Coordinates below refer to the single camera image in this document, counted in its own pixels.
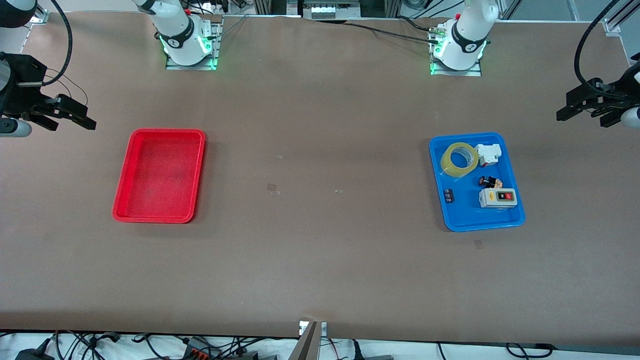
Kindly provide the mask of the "yellow tape roll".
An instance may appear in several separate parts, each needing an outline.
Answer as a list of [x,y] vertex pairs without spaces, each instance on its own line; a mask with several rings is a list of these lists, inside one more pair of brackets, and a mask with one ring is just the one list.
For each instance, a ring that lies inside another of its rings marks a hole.
[[462,178],[478,166],[478,151],[468,143],[455,142],[446,148],[440,159],[442,171],[453,178]]

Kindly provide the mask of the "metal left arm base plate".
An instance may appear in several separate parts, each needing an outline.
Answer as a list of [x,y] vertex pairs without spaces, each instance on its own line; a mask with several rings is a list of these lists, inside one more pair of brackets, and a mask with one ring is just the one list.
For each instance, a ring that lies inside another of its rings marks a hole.
[[482,75],[480,59],[487,45],[486,40],[480,45],[471,43],[466,48],[462,48],[442,31],[430,32],[428,40],[430,40],[430,75],[473,77]]

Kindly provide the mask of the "blue plastic tray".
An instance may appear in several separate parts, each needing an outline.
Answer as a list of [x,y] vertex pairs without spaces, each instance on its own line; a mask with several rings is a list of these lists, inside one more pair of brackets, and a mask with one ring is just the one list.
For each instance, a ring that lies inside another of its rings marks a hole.
[[[455,178],[445,174],[441,167],[441,157],[455,142],[464,142],[475,148],[478,144],[500,144],[502,155],[498,164],[481,167],[479,164],[468,175]],[[434,171],[439,203],[446,227],[454,232],[493,230],[519,227],[525,223],[525,209],[511,164],[505,139],[496,132],[468,133],[437,136],[429,141],[430,164]],[[484,188],[478,184],[479,178],[491,176],[503,182],[503,187],[515,189],[518,205],[512,208],[482,208],[479,193]],[[445,189],[453,189],[455,201],[446,203]]]

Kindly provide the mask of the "aluminium frame with device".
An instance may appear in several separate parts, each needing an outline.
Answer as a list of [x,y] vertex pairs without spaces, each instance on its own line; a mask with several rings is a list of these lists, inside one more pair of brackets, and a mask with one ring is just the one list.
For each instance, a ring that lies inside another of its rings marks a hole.
[[258,15],[298,16],[314,21],[395,18],[403,0],[244,0]]

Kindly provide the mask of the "white marker plate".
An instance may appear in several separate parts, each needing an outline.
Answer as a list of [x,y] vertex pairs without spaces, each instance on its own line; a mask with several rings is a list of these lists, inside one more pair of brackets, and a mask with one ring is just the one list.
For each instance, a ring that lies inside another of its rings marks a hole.
[[[304,335],[304,332],[306,332],[306,329],[308,326],[310,326],[312,323],[312,321],[300,321],[299,322],[299,331],[298,331],[298,337],[302,337],[302,335]],[[321,322],[321,336],[323,338],[327,338],[328,336],[328,330],[327,330],[327,322],[322,321]]]

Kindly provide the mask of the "orange black connector block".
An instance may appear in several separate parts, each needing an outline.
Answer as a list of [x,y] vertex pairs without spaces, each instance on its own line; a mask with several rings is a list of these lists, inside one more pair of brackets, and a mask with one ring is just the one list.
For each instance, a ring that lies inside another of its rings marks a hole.
[[203,337],[185,337],[182,342],[186,346],[182,360],[215,360],[222,353]]

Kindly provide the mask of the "white circuit breaker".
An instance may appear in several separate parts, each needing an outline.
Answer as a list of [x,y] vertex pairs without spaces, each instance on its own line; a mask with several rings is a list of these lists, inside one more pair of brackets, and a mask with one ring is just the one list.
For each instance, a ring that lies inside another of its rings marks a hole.
[[498,164],[499,158],[502,156],[502,148],[500,144],[475,146],[478,155],[478,164],[480,167],[494,166]]

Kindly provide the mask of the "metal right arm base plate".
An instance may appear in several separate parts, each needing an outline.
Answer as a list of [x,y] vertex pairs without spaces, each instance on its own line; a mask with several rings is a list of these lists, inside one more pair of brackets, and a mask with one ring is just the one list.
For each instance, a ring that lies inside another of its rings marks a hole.
[[166,54],[166,69],[215,71],[222,41],[222,23],[190,14],[189,25],[179,35],[158,34]]

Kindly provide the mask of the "red plastic tray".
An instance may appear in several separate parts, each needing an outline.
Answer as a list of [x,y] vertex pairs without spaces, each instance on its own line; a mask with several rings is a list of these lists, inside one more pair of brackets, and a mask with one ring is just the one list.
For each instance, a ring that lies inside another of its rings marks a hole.
[[195,216],[207,137],[142,128],[128,141],[112,216],[120,223],[187,224]]

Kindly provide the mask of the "black power adapter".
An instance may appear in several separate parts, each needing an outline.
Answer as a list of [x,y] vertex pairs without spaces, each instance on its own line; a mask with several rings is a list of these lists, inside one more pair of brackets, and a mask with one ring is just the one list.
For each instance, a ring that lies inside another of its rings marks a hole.
[[44,350],[28,348],[19,351],[14,360],[55,360],[55,358],[46,354]]

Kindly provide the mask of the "grey switch box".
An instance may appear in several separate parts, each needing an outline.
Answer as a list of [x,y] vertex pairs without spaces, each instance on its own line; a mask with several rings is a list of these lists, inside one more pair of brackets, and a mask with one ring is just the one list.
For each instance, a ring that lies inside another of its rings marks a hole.
[[482,208],[514,208],[519,204],[515,189],[507,187],[487,187],[478,194]]

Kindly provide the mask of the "aluminium profile bar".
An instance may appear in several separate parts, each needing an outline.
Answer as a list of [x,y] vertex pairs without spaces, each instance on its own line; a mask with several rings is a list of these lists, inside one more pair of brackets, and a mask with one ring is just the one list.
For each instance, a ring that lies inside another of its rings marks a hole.
[[288,360],[319,360],[323,322],[309,321]]

